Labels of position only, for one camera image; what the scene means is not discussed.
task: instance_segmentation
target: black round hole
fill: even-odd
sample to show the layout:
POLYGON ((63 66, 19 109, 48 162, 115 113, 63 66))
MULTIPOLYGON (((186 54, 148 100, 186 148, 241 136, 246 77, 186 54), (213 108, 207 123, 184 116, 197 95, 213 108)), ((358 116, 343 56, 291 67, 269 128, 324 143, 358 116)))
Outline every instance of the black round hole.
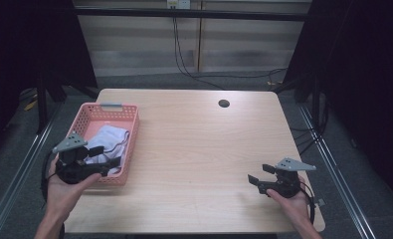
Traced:
POLYGON ((220 107, 222 108, 227 108, 230 106, 230 102, 227 100, 221 100, 218 102, 218 105, 220 105, 220 107))

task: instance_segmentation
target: white cloth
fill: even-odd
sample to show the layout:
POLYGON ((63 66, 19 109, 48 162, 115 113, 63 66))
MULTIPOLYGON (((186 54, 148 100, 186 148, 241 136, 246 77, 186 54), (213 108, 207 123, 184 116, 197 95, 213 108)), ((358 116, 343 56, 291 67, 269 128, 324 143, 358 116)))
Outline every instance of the white cloth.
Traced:
MULTIPOLYGON (((97 134, 88 141, 86 148, 90 149, 96 146, 103 146, 103 154, 87 157, 85 163, 104 163, 121 156, 120 165, 123 165, 123 153, 127 146, 128 135, 129 132, 127 129, 111 125, 102 126, 97 134)), ((108 174, 116 173, 120 169, 120 166, 112 168, 108 174)))

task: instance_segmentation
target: wooden table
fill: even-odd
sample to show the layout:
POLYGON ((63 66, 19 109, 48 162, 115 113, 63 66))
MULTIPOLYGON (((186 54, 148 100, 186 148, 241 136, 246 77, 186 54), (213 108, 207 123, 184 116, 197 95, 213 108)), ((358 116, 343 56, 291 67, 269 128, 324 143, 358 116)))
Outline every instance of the wooden table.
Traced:
MULTIPOLYGON (((278 204, 248 182, 248 174, 277 180, 263 163, 299 159, 276 94, 106 89, 98 102, 138 106, 129 175, 125 186, 87 190, 67 232, 294 231, 278 204)), ((318 208, 314 226, 324 229, 318 208)))

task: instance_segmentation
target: pink basket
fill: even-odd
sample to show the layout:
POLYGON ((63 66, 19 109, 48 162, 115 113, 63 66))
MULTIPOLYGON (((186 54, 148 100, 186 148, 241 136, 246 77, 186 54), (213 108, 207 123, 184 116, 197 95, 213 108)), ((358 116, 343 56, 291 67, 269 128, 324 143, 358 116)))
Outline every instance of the pink basket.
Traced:
POLYGON ((137 106, 84 103, 79 109, 68 135, 75 131, 85 140, 90 140, 104 125, 127 129, 129 131, 129 136, 120 172, 102 177, 98 183, 125 185, 139 126, 137 106))

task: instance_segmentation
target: hand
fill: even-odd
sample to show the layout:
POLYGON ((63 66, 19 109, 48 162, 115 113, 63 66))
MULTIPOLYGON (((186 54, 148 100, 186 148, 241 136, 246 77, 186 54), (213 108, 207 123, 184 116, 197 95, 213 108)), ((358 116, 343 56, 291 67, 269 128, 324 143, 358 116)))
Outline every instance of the hand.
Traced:
POLYGON ((95 173, 78 184, 67 184, 57 174, 56 161, 51 162, 48 182, 47 210, 35 238, 58 238, 63 223, 67 220, 82 193, 96 183, 101 175, 95 173))
MULTIPOLYGON (((298 178, 301 182, 301 189, 305 190, 304 178, 301 176, 298 178)), ((307 211, 308 200, 301 191, 292 198, 284 198, 272 189, 268 189, 267 193, 281 206, 284 214, 300 234, 301 238, 321 238, 310 223, 307 211)))

